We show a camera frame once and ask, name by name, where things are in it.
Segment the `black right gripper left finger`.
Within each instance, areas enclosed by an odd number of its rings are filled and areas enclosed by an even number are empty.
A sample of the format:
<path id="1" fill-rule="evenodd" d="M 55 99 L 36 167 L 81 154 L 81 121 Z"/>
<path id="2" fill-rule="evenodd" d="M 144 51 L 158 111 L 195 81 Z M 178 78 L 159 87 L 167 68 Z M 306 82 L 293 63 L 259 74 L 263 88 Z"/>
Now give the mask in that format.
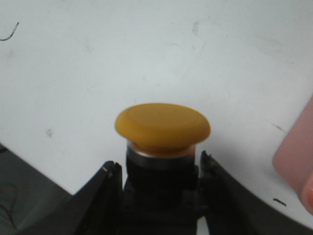
<path id="1" fill-rule="evenodd" d="M 66 203 L 21 235 L 115 235 L 122 197 L 122 167 L 105 162 Z"/>

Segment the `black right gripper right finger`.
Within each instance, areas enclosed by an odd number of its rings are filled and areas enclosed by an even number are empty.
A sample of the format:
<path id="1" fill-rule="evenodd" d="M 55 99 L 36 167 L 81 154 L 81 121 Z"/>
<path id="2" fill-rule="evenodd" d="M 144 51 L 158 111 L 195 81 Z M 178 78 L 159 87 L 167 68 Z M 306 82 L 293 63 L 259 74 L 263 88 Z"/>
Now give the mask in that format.
<path id="1" fill-rule="evenodd" d="M 206 151 L 200 155 L 200 191 L 209 235 L 311 235 L 312 229 L 282 215 L 253 195 Z"/>

